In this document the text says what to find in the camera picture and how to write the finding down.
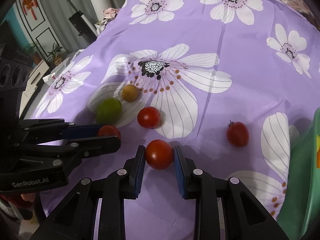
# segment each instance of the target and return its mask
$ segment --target teal wall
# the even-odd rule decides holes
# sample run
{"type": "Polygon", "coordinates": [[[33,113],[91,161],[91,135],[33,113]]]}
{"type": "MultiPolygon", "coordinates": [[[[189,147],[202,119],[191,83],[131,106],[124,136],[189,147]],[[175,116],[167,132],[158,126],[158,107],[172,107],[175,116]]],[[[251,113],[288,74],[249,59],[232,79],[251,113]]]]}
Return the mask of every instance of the teal wall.
{"type": "Polygon", "coordinates": [[[9,12],[5,16],[4,21],[5,20],[8,22],[10,29],[11,29],[14,37],[17,40],[17,43],[23,49],[26,45],[29,44],[29,42],[28,42],[27,38],[25,37],[25,35],[19,25],[19,22],[18,22],[16,15],[14,13],[13,7],[10,8],[9,12]]]}

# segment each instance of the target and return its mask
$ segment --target red fruit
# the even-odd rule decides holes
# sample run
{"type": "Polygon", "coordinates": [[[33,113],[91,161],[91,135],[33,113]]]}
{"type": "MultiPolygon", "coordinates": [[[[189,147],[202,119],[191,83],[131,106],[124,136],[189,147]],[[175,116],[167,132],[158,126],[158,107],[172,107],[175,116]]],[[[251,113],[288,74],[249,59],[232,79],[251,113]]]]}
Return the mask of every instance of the red fruit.
{"type": "Polygon", "coordinates": [[[155,170],[164,170],[173,162],[172,146],[163,140],[154,140],[145,151],[146,162],[155,170]]]}
{"type": "Polygon", "coordinates": [[[227,130],[228,141],[237,147],[246,146],[249,142],[247,127],[241,122],[231,122],[227,130]]]}
{"type": "Polygon", "coordinates": [[[113,125],[104,125],[102,126],[98,133],[97,136],[117,136],[119,140],[121,140],[121,134],[119,130],[113,126],[113,125]]]}
{"type": "Polygon", "coordinates": [[[158,109],[148,106],[138,113],[138,123],[148,129],[155,128],[160,123],[160,112],[158,109]]]}

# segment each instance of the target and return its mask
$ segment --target green basket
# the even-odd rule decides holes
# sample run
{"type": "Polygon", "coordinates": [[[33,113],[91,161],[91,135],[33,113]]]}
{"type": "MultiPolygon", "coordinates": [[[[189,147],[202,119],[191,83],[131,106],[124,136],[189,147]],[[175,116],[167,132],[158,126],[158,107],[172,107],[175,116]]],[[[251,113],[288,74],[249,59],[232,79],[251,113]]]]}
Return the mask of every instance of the green basket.
{"type": "Polygon", "coordinates": [[[308,131],[298,136],[291,146],[287,193],[277,219],[290,240],[299,240],[320,211],[318,135],[320,108],[308,131]]]}

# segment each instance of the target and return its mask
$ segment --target silver rivet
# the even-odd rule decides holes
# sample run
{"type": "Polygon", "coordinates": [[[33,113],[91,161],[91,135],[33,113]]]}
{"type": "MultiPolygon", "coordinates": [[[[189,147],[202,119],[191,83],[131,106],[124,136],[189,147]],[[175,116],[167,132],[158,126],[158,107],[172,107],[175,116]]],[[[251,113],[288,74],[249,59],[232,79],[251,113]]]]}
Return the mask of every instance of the silver rivet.
{"type": "Polygon", "coordinates": [[[127,174],[127,171],[125,169],[119,169],[117,171],[117,173],[118,173],[118,175],[125,175],[125,174],[127,174]]]}
{"type": "Polygon", "coordinates": [[[62,160],[56,159],[52,162],[53,166],[60,166],[62,164],[62,160]]]}
{"type": "Polygon", "coordinates": [[[203,171],[201,169],[194,169],[193,173],[196,175],[201,175],[203,173],[203,171]]]}
{"type": "Polygon", "coordinates": [[[90,183],[90,179],[88,179],[88,178],[81,179],[81,184],[82,185],[87,185],[89,183],[90,183]]]}
{"type": "Polygon", "coordinates": [[[232,177],[232,178],[230,179],[230,182],[231,182],[232,184],[238,184],[238,183],[239,183],[239,179],[238,179],[238,178],[235,178],[235,177],[232,177]]]}

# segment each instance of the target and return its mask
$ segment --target white door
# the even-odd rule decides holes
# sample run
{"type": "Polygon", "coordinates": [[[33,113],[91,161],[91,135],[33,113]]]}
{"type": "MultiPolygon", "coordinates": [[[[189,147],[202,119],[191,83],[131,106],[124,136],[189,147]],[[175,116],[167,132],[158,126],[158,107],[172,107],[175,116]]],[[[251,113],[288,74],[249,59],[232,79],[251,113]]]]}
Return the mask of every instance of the white door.
{"type": "Polygon", "coordinates": [[[15,15],[27,40],[38,42],[39,53],[44,60],[48,59],[52,46],[62,46],[41,6],[39,0],[16,0],[13,5],[15,15]]]}

